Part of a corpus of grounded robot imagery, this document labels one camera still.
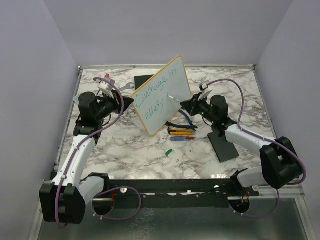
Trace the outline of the yellow framed whiteboard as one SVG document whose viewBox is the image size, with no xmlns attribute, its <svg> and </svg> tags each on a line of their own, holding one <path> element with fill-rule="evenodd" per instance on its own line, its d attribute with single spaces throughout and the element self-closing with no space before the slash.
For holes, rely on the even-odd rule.
<svg viewBox="0 0 320 240">
<path fill-rule="evenodd" d="M 149 136 L 154 136 L 189 100 L 192 92 L 184 60 L 178 55 L 130 96 L 133 107 Z"/>
</svg>

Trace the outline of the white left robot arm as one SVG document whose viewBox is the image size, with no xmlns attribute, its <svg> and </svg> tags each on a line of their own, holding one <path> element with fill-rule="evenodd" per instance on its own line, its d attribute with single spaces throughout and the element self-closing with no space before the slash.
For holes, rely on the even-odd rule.
<svg viewBox="0 0 320 240">
<path fill-rule="evenodd" d="M 112 113 L 121 116 L 133 103 L 132 98 L 121 96 L 115 90 L 111 95 L 97 96 L 93 92 L 78 95 L 80 114 L 69 154 L 51 183 L 44 183 L 39 190 L 45 222 L 78 225 L 92 199 L 110 193 L 107 174 L 91 173 L 84 181 L 81 180 L 82 174 L 102 131 L 106 129 L 104 119 Z"/>
</svg>

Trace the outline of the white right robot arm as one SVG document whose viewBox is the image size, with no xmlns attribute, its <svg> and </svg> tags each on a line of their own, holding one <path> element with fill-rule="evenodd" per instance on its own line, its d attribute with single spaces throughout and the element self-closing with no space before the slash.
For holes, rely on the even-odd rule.
<svg viewBox="0 0 320 240">
<path fill-rule="evenodd" d="M 260 157 L 261 166 L 234 174 L 229 189 L 240 196 L 252 186 L 271 186 L 280 189 L 303 174 L 297 154 L 286 137 L 278 139 L 249 133 L 228 116 L 229 106 L 225 97 L 215 95 L 208 99 L 204 93 L 195 94 L 180 103 L 191 116 L 201 115 L 211 123 L 211 129 L 227 144 L 237 144 Z"/>
</svg>

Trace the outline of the white green whiteboard marker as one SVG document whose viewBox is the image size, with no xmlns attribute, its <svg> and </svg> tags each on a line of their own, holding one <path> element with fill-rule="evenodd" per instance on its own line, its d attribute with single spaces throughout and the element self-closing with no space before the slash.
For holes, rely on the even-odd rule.
<svg viewBox="0 0 320 240">
<path fill-rule="evenodd" d="M 168 97 L 169 97 L 170 99 L 178 102 L 178 103 L 181 103 L 181 101 L 180 101 L 179 99 L 177 99 L 177 98 L 175 98 L 175 97 L 173 97 L 173 96 L 171 96 L 171 95 L 168 95 Z"/>
</svg>

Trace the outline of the green marker cap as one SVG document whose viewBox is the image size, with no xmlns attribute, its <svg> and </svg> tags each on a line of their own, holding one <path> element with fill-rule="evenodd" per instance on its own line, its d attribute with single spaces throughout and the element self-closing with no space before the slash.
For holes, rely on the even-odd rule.
<svg viewBox="0 0 320 240">
<path fill-rule="evenodd" d="M 172 149 L 169 149 L 169 150 L 165 153 L 165 155 L 168 156 L 170 153 L 172 153 L 172 151 L 173 151 Z"/>
</svg>

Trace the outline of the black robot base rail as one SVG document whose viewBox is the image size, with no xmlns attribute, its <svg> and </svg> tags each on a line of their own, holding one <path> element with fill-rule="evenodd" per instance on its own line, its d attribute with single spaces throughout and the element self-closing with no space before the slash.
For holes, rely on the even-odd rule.
<svg viewBox="0 0 320 240">
<path fill-rule="evenodd" d="M 91 176 L 79 187 L 86 202 L 104 209 L 226 208 L 229 199 L 259 195 L 252 187 L 244 188 L 229 178 L 110 180 Z"/>
</svg>

